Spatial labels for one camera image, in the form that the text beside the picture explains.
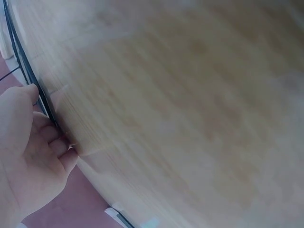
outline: black wire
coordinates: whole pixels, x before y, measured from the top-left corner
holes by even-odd
[[[16,70],[20,69],[20,67],[18,66],[16,69],[12,70],[11,72],[7,73],[5,76],[3,76],[2,78],[0,78],[0,81],[2,81],[3,79],[5,79],[7,76],[9,76],[10,74],[14,73]]]
[[[14,25],[13,25],[13,21],[12,21],[11,15],[10,15],[10,11],[9,11],[9,8],[8,8],[7,1],[3,0],[3,4],[4,4],[4,11],[5,11],[5,16],[6,16],[7,24],[8,24],[8,27],[9,27],[9,35],[10,35],[11,41],[13,43],[13,49],[14,49],[14,52],[15,52],[15,54],[17,56],[17,61],[18,61],[18,64],[20,66],[20,69],[22,70],[22,73],[23,73],[23,75],[25,77],[25,72],[23,71],[23,67],[22,67],[19,55],[17,53],[16,46],[19,49],[19,53],[20,53],[20,55],[22,57],[22,62],[24,64],[24,68],[25,68],[25,70],[27,72],[27,75],[29,77],[30,83],[34,83],[38,87],[39,95],[40,95],[40,99],[38,100],[38,103],[40,104],[43,112],[49,116],[50,120],[56,126],[58,126],[58,124],[57,124],[57,122],[55,120],[55,117],[53,115],[53,112],[51,110],[53,107],[50,106],[51,103],[48,102],[47,96],[44,93],[44,91],[42,90],[42,88],[41,88],[38,80],[36,79],[35,74],[33,72],[33,69],[31,68],[31,66],[29,64],[29,61],[28,61],[28,58],[27,58],[27,56],[26,56],[26,54],[25,54],[25,52],[24,52],[24,50],[22,48],[21,42],[20,42],[20,40],[18,38],[17,32],[16,32],[16,30],[14,28]]]

